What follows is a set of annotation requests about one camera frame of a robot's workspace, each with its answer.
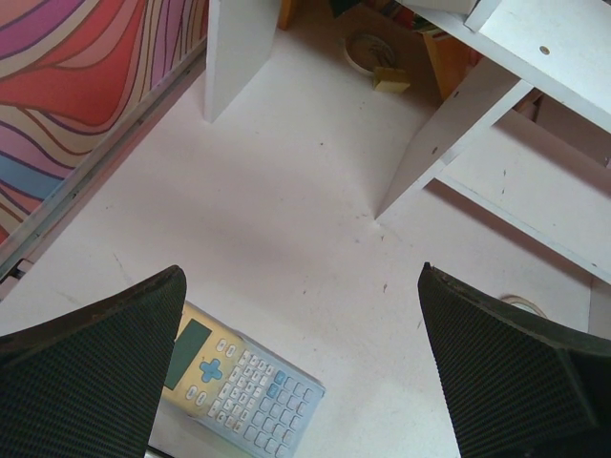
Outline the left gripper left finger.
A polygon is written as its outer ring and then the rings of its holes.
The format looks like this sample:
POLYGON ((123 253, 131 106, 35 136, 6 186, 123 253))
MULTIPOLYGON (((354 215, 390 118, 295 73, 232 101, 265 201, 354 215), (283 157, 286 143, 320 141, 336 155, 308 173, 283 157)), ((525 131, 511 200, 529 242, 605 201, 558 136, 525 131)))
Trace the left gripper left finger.
POLYGON ((4 457, 142 457, 186 296, 170 266, 1 339, 4 457))

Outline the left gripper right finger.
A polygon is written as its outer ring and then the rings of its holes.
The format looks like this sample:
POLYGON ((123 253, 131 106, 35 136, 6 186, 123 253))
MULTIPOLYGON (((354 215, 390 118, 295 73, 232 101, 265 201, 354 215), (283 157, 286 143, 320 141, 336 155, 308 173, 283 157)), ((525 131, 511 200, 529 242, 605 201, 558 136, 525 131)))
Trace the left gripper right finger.
POLYGON ((610 342, 425 263, 418 297, 463 457, 607 457, 610 342))

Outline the clear tape roll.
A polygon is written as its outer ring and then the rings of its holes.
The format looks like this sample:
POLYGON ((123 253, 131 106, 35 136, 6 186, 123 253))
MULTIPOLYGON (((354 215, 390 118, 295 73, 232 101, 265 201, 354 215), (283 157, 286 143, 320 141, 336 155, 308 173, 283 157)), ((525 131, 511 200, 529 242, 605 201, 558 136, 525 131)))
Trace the clear tape roll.
POLYGON ((500 298, 503 302, 508 303, 516 308, 527 311, 532 314, 536 314, 542 318, 547 318, 547 315, 542 311, 540 307, 531 301, 526 300, 516 295, 505 295, 500 298))

